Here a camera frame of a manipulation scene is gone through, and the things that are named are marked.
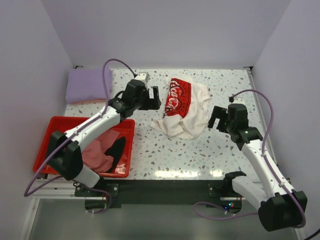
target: cable connector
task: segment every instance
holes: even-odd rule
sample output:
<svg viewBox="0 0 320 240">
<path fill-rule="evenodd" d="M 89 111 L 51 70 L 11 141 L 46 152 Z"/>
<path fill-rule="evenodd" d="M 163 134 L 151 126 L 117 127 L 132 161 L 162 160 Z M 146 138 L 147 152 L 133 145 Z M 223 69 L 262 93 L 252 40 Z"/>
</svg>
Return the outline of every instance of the cable connector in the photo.
<svg viewBox="0 0 320 240">
<path fill-rule="evenodd" d="M 235 97 L 234 97 L 234 96 L 230 96 L 230 97 L 229 97 L 229 102 L 230 102 L 230 103 L 233 103 L 234 100 L 235 100 Z"/>
</svg>

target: pink cloth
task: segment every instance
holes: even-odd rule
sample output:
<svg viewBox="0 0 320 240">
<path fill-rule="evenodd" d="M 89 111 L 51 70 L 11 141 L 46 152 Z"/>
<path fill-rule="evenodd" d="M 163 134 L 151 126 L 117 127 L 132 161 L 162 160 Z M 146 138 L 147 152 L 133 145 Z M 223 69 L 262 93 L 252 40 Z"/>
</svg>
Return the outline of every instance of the pink cloth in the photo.
<svg viewBox="0 0 320 240">
<path fill-rule="evenodd" d="M 108 129 L 93 140 L 82 152 L 83 163 L 97 173 L 108 171 L 114 158 L 106 156 L 105 152 L 114 144 L 119 134 L 115 130 Z"/>
</svg>

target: red plastic tray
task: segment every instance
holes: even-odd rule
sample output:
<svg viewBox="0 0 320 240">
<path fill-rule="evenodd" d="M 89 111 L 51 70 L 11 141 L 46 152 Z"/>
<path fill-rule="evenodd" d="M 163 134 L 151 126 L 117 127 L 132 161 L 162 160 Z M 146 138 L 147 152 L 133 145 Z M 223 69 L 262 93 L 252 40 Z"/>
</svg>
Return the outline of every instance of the red plastic tray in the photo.
<svg viewBox="0 0 320 240">
<path fill-rule="evenodd" d="M 45 161 L 46 152 L 48 149 L 48 144 L 50 136 L 53 132 L 59 130 L 64 133 L 69 129 L 73 129 L 79 124 L 87 120 L 88 117 L 72 117 L 72 116 L 54 116 L 51 118 L 49 125 L 46 129 L 41 147 L 39 149 L 38 155 L 36 157 L 35 163 L 33 165 L 33 171 L 36 172 L 41 164 Z M 130 161 L 131 161 L 131 151 L 132 144 L 134 140 L 135 133 L 135 121 L 132 119 L 126 119 L 118 125 L 112 127 L 113 130 L 119 132 L 119 138 L 125 137 L 126 143 L 124 146 L 124 151 L 122 157 L 112 173 L 99 173 L 100 176 L 109 177 L 109 178 L 125 178 L 129 175 L 130 171 Z M 42 174 L 55 174 L 58 173 L 51 168 L 49 165 L 45 166 L 42 171 Z"/>
</svg>

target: table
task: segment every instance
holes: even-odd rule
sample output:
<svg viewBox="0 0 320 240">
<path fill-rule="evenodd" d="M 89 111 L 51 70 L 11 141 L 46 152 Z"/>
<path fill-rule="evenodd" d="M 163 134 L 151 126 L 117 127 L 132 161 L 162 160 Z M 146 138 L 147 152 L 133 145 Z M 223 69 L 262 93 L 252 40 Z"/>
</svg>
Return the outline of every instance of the table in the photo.
<svg viewBox="0 0 320 240">
<path fill-rule="evenodd" d="M 227 107 L 228 97 L 241 90 L 251 89 L 246 70 L 226 69 L 137 69 L 148 72 L 149 86 L 158 86 L 161 108 L 157 111 L 135 111 L 135 132 L 128 180 L 220 180 L 229 172 L 243 171 L 252 181 L 259 181 L 250 162 L 239 151 L 229 135 L 206 128 L 195 140 L 168 138 L 162 132 L 150 127 L 153 119 L 160 119 L 164 112 L 169 87 L 166 77 L 189 76 L 197 83 L 208 87 L 211 100 L 209 114 L 215 105 Z M 113 70 L 111 96 L 124 90 L 132 79 L 127 69 Z M 263 133 L 253 93 L 240 96 L 248 109 L 249 125 Z M 91 117 L 104 106 L 103 102 L 68 104 L 65 116 Z"/>
</svg>

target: white wall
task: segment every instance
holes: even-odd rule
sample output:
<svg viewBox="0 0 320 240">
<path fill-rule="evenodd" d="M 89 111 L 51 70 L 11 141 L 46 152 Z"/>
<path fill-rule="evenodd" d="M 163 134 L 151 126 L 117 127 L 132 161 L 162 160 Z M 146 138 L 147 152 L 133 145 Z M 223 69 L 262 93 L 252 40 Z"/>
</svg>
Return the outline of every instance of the white wall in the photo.
<svg viewBox="0 0 320 240">
<path fill-rule="evenodd" d="M 291 0 L 42 0 L 72 62 L 252 66 Z"/>
<path fill-rule="evenodd" d="M 0 3 L 0 239 L 19 238 L 23 193 L 51 116 L 65 108 L 68 58 L 39 0 Z"/>
<path fill-rule="evenodd" d="M 292 0 L 253 68 L 256 88 L 274 106 L 271 140 L 280 169 L 308 197 L 308 235 L 320 227 L 319 9 L 318 0 Z"/>
</svg>

